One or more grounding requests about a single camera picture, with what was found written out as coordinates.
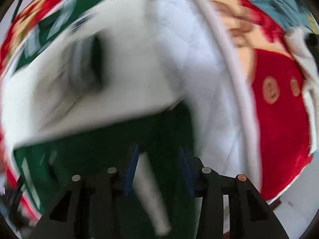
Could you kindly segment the green white varsity jacket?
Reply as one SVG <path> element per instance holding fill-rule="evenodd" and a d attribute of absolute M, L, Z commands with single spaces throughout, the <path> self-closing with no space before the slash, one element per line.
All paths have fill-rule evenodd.
<path fill-rule="evenodd" d="M 132 189 L 118 198 L 120 238 L 195 236 L 181 159 L 192 149 L 190 114 L 164 74 L 149 7 L 66 0 L 7 64 L 6 155 L 37 223 L 73 176 L 117 167 L 137 144 Z"/>

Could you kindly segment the red floral blanket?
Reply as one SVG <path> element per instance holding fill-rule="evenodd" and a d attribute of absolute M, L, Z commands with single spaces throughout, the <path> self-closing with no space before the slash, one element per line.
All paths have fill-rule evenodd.
<path fill-rule="evenodd" d="M 14 21 L 1 46 L 1 83 L 7 64 L 19 53 L 31 29 L 65 1 L 34 0 Z M 216 4 L 252 89 L 262 170 L 262 185 L 258 191 L 264 200 L 271 202 L 289 188 L 312 160 L 309 119 L 301 92 L 304 75 L 284 39 L 289 31 L 283 31 L 258 7 L 248 0 L 208 1 Z M 177 100 L 188 109 L 183 99 L 177 96 Z M 189 151 L 196 156 L 192 120 L 191 126 L 192 149 Z M 9 168 L 2 124 L 1 140 L 9 182 L 15 185 L 18 180 Z M 24 189 L 22 202 L 27 214 L 38 220 L 27 204 Z"/>

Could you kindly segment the white diamond pattern sheet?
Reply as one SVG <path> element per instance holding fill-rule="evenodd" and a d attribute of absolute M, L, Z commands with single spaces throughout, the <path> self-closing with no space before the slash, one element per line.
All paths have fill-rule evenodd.
<path fill-rule="evenodd" d="M 194 153 L 217 173 L 262 185 L 252 89 L 217 6 L 208 0 L 150 0 L 164 71 L 191 113 Z"/>

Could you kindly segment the black white fleece garment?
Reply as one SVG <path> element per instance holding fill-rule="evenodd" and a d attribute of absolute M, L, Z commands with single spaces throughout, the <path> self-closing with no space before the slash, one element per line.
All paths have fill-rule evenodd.
<path fill-rule="evenodd" d="M 306 27 L 297 26 L 291 28 L 284 39 L 290 54 L 298 62 L 304 75 L 301 92 L 309 119 L 309 153 L 312 154 L 318 150 L 318 72 L 315 59 L 304 40 L 309 33 Z"/>

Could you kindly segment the blue quilted duvet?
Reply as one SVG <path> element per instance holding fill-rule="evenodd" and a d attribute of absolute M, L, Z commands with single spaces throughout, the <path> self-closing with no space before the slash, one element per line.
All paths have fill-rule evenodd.
<path fill-rule="evenodd" d="M 318 23 L 303 0 L 248 0 L 265 12 L 284 31 L 305 26 L 318 34 Z"/>

